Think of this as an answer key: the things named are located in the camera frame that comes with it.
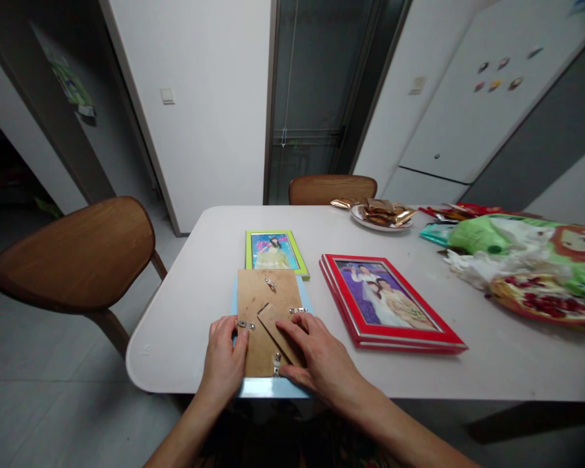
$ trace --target white plate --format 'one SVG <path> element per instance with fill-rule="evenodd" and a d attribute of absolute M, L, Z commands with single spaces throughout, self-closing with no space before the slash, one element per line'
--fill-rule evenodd
<path fill-rule="evenodd" d="M 403 229 L 409 229 L 412 225 L 412 221 L 410 218 L 408 221 L 406 221 L 405 224 L 399 226 L 398 228 L 390 226 L 378 226 L 364 219 L 364 212 L 362 211 L 362 208 L 363 208 L 362 205 L 355 205 L 353 208 L 351 208 L 351 216 L 353 216 L 353 219 L 355 221 L 359 222 L 362 226 L 366 226 L 369 229 L 374 229 L 375 231 L 383 232 L 397 232 L 402 231 Z"/>

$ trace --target refrigerator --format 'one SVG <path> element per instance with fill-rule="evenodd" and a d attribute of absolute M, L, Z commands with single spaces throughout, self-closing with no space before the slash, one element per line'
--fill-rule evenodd
<path fill-rule="evenodd" d="M 383 198 L 524 209 L 585 154 L 585 2 L 474 18 Z"/>

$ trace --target green picture frame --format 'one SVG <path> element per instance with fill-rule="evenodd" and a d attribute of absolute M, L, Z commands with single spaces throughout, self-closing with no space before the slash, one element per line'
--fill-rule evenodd
<path fill-rule="evenodd" d="M 304 280 L 309 279 L 292 231 L 246 231 L 245 240 L 246 270 L 261 269 L 255 268 L 258 264 L 264 269 L 291 269 Z"/>

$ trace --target light switch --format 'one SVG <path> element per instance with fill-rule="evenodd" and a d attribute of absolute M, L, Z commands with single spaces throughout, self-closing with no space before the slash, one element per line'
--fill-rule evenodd
<path fill-rule="evenodd" d="M 420 94 L 423 92 L 424 84 L 427 81 L 427 77 L 416 77 L 414 78 L 414 82 L 411 84 L 411 90 L 409 90 L 409 94 Z"/>
<path fill-rule="evenodd" d="M 162 103 L 163 104 L 175 104 L 176 100 L 174 99 L 174 90 L 171 88 L 161 88 L 161 96 L 162 96 Z"/>

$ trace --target hand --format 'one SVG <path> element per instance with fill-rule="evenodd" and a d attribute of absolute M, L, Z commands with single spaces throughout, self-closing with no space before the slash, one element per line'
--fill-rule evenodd
<path fill-rule="evenodd" d="M 345 346 L 309 313 L 296 313 L 292 320 L 278 320 L 276 325 L 299 345 L 307 361 L 307 369 L 286 365 L 279 375 L 309 388 L 331 408 L 352 418 L 376 389 L 358 372 Z"/>
<path fill-rule="evenodd" d="M 222 410 L 241 386 L 245 368 L 245 355 L 249 330 L 244 328 L 232 345 L 232 333 L 238 317 L 222 317 L 210 325 L 210 338 L 203 366 L 203 377 L 196 396 L 219 405 Z"/>

